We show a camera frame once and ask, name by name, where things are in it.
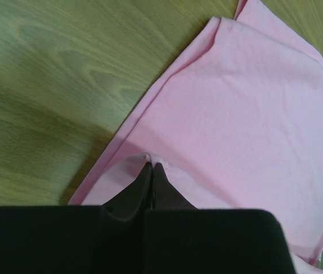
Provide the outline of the pink t shirt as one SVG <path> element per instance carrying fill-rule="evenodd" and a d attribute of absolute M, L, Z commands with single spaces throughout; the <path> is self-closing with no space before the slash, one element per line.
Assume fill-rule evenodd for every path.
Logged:
<path fill-rule="evenodd" d="M 151 86 L 70 204 L 103 204 L 147 161 L 197 208 L 278 219 L 298 273 L 323 252 L 323 57 L 260 1 L 213 17 Z"/>

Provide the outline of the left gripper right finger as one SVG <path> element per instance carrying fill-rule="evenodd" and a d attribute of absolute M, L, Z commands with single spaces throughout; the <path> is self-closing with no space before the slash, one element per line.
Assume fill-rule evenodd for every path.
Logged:
<path fill-rule="evenodd" d="M 164 167 L 157 163 L 152 178 L 152 209 L 195 210 L 194 207 L 168 180 Z"/>

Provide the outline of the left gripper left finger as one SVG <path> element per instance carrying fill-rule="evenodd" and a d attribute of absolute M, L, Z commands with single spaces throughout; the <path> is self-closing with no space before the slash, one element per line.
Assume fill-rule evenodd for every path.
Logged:
<path fill-rule="evenodd" d="M 123 191 L 102 205 L 114 219 L 129 221 L 148 204 L 152 182 L 152 164 L 146 163 L 136 179 Z"/>

